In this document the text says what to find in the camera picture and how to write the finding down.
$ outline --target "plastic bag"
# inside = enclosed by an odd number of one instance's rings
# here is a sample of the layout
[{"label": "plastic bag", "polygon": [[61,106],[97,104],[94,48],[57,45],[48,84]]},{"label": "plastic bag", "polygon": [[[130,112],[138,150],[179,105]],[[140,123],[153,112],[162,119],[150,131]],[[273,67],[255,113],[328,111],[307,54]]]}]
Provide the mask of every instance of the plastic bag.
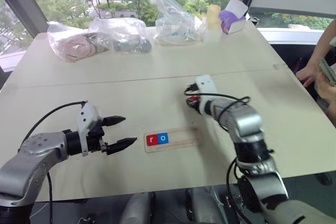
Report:
[{"label": "plastic bag", "polygon": [[107,50],[98,43],[97,33],[87,29],[66,26],[59,22],[49,22],[48,40],[56,56],[71,62],[90,57],[98,52]]},{"label": "plastic bag", "polygon": [[149,52],[152,49],[146,35],[146,24],[136,18],[95,18],[89,31],[101,35],[103,47],[120,52]]},{"label": "plastic bag", "polygon": [[175,0],[152,0],[159,10],[154,39],[162,45],[190,45],[200,40],[201,20]]}]

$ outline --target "finger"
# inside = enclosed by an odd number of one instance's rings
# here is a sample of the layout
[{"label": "finger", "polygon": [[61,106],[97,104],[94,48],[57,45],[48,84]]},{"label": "finger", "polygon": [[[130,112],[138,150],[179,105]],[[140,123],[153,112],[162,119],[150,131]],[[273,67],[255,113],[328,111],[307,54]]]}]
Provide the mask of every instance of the finger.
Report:
[{"label": "finger", "polygon": [[302,70],[298,71],[295,75],[300,81],[302,81],[304,79],[304,75],[302,74]]},{"label": "finger", "polygon": [[316,85],[317,85],[318,93],[321,96],[320,93],[323,90],[323,83],[322,83],[321,76],[319,74],[316,76]]},{"label": "finger", "polygon": [[321,85],[324,85],[324,86],[326,86],[326,85],[327,85],[327,86],[330,85],[330,84],[329,84],[329,81],[328,81],[327,78],[325,77],[324,73],[320,72],[320,73],[318,74],[318,78],[319,78],[319,82],[320,82]]},{"label": "finger", "polygon": [[317,75],[316,75],[316,80],[320,82],[321,80],[323,80],[323,78],[324,78],[324,76],[323,76],[322,72],[318,72]]},{"label": "finger", "polygon": [[311,85],[314,81],[313,77],[309,77],[307,81],[304,82],[303,86],[307,88],[309,85]]}]

